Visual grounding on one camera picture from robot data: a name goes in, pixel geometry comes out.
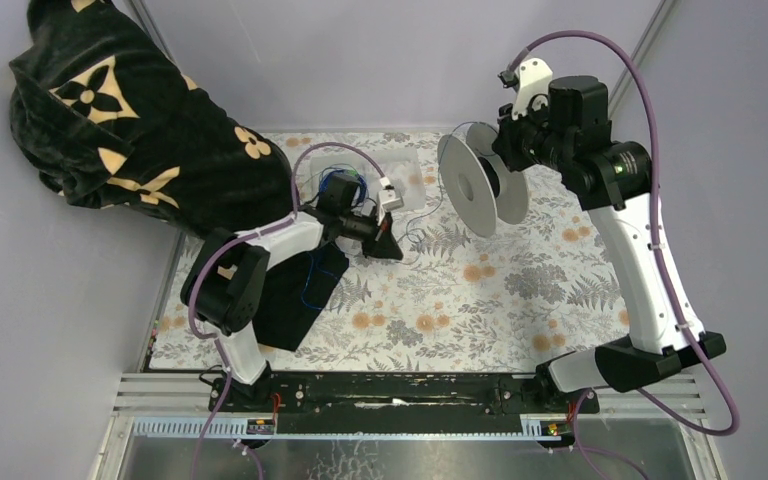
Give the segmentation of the white perforated spool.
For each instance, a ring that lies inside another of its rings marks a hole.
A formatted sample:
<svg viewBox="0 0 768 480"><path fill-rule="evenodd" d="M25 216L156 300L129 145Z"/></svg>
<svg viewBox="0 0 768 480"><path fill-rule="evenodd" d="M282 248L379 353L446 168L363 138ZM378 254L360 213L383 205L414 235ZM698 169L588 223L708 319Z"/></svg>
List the white perforated spool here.
<svg viewBox="0 0 768 480"><path fill-rule="evenodd" d="M517 225L529 213L530 192L525 175L511 172L492 150L498 131L476 122L464 139L450 133L437 146L438 172L458 217L475 235L495 235L497 223Z"/></svg>

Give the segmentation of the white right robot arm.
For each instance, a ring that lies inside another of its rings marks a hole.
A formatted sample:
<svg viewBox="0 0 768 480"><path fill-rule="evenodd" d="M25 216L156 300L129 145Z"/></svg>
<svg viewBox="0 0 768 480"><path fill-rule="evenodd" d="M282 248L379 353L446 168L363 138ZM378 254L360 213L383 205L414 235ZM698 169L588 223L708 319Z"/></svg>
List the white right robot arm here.
<svg viewBox="0 0 768 480"><path fill-rule="evenodd" d="M652 160L639 143L613 140L607 87L593 76L501 79L517 96L499 110L493 151L513 172L560 173L605 244L630 319L627 335L539 365L537 405L557 412L574 392L637 390L724 354L723 335L701 324L678 280L662 277L675 264L651 211Z"/></svg>

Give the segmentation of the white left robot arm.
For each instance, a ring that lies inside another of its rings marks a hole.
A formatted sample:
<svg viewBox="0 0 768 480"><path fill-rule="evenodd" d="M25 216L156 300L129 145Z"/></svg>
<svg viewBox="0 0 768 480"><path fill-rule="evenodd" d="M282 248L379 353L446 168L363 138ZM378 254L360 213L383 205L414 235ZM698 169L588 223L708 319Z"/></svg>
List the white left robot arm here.
<svg viewBox="0 0 768 480"><path fill-rule="evenodd" d="M250 231L217 229L203 244L181 299L191 321L202 323L202 336L217 343L235 381L232 398L245 410L269 401L261 346L296 350L348 269L337 239L359 242L368 258L402 259L392 232L402 196L381 177L371 209L362 212L360 187L357 177L336 173L287 217Z"/></svg>

